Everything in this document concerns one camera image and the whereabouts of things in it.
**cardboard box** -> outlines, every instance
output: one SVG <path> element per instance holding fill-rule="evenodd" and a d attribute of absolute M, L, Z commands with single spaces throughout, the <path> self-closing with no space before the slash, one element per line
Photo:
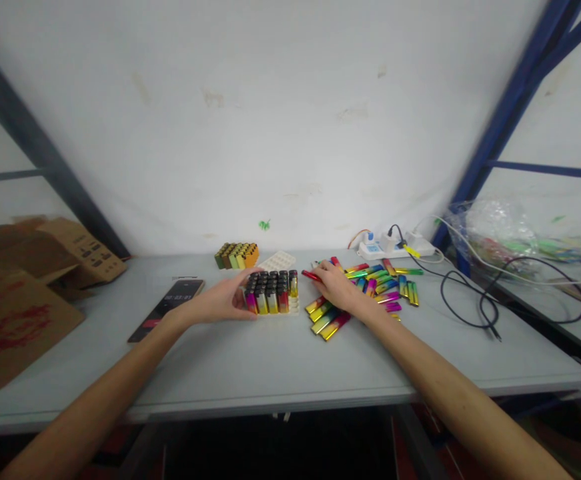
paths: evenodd
<path fill-rule="evenodd" d="M 78 268 L 62 278 L 70 288 L 80 289 L 110 282 L 126 270 L 124 262 L 80 223 L 57 218 L 42 223 L 35 230 L 53 236 L 79 262 Z"/>
<path fill-rule="evenodd" d="M 0 263 L 0 388 L 84 320 L 84 315 L 54 293 L 50 283 L 76 266 L 35 279 Z"/>
<path fill-rule="evenodd" d="M 0 262 L 17 265 L 35 278 L 77 266 L 62 286 L 82 289 L 114 280 L 126 265 L 81 224 L 57 218 L 26 218 L 0 225 Z"/>

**table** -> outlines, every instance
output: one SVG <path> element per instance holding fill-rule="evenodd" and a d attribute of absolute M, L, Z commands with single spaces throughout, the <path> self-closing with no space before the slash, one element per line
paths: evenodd
<path fill-rule="evenodd" d="M 581 302 L 549 285 L 522 285 L 511 281 L 498 282 L 497 288 L 537 314 L 539 318 L 563 321 L 581 312 Z M 575 323 L 550 325 L 581 346 L 581 320 Z"/>
<path fill-rule="evenodd" d="M 344 267 L 362 263 L 351 250 L 289 252 L 295 269 L 336 255 Z M 396 259 L 396 267 L 414 267 Z M 127 338 L 166 293 L 173 277 L 198 276 L 211 286 L 234 272 L 218 270 L 212 255 L 138 258 L 81 308 L 86 320 L 0 390 L 0 434 L 35 431 L 131 347 Z M 432 265 L 444 273 L 447 264 Z M 581 365 L 513 313 L 502 309 L 503 343 L 455 319 L 439 295 L 440 278 L 413 277 L 420 307 L 403 305 L 402 322 L 491 396 L 581 389 Z M 300 275 L 300 303 L 318 293 Z M 447 296 L 477 321 L 477 295 L 455 283 Z M 127 412 L 131 422 L 174 421 L 405 403 L 416 392 L 393 358 L 360 322 L 328 343 L 298 317 L 196 325 L 171 349 Z"/>

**blue metal frame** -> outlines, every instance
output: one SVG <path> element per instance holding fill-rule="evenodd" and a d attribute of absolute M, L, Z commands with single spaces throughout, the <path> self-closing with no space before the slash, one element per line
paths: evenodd
<path fill-rule="evenodd" d="M 580 12 L 581 0 L 548 2 L 451 203 L 474 200 L 493 168 L 581 178 L 581 169 L 577 168 L 498 161 L 545 76 L 581 43 L 581 21 L 572 28 Z M 440 225 L 432 243 L 442 250 L 448 247 L 450 238 L 445 225 Z M 466 259 L 458 255 L 457 260 L 459 269 L 470 275 Z"/>

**dark floor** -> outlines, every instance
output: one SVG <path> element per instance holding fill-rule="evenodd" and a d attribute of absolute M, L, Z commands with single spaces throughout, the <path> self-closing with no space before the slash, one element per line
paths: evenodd
<path fill-rule="evenodd" d="M 192 422 L 167 478 L 395 479 L 390 419 L 377 409 Z"/>

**smartphone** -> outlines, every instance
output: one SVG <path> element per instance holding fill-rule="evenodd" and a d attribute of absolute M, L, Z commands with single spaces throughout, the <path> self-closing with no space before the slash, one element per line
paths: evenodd
<path fill-rule="evenodd" d="M 137 330 L 128 339 L 128 343 L 137 343 L 146 337 L 151 330 L 164 318 L 170 310 L 194 298 L 202 291 L 203 280 L 178 280 L 171 287 L 164 298 L 149 313 L 149 316 L 137 327 Z"/>

